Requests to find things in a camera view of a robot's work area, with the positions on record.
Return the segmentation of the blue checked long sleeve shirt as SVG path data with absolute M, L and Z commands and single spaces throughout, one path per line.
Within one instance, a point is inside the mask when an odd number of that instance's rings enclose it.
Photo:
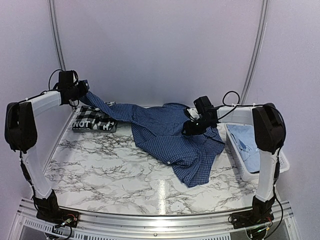
M 225 144 L 218 129 L 213 127 L 207 128 L 204 134 L 182 135 L 183 124 L 188 119 L 185 105 L 166 103 L 149 108 L 129 103 L 107 105 L 90 91 L 79 100 L 114 120 L 130 123 L 136 147 L 171 166 L 187 187 L 209 182 L 214 160 Z

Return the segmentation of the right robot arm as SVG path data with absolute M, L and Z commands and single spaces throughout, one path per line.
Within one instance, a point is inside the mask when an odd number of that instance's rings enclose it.
M 203 105 L 195 101 L 199 118 L 184 122 L 181 133 L 185 136 L 201 135 L 218 123 L 251 125 L 260 154 L 258 187 L 247 219 L 252 224 L 263 220 L 275 202 L 275 185 L 280 173 L 279 154 L 286 139 L 285 121 L 273 103 L 257 105 Z

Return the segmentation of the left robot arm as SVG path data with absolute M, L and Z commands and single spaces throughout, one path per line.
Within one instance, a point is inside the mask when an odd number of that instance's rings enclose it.
M 80 80 L 69 87 L 47 90 L 7 105 L 4 125 L 5 140 L 11 150 L 19 152 L 20 166 L 33 191 L 33 202 L 37 211 L 53 223 L 60 222 L 64 215 L 38 159 L 36 148 L 38 132 L 35 118 L 54 107 L 79 100 L 87 94 L 88 90 L 88 81 Z

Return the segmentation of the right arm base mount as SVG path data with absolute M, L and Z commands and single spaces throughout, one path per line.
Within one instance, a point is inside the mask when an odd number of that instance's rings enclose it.
M 233 225 L 234 229 L 268 223 L 274 220 L 272 211 L 274 203 L 275 197 L 264 202 L 254 196 L 251 210 L 234 212 L 229 216 L 228 221 Z

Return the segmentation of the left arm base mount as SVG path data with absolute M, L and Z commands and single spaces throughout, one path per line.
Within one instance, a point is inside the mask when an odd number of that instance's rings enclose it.
M 37 210 L 36 217 L 40 220 L 57 224 L 62 223 L 76 228 L 80 213 L 75 210 L 61 208 L 55 192 L 52 190 L 48 198 L 37 198 L 33 196 L 33 204 Z

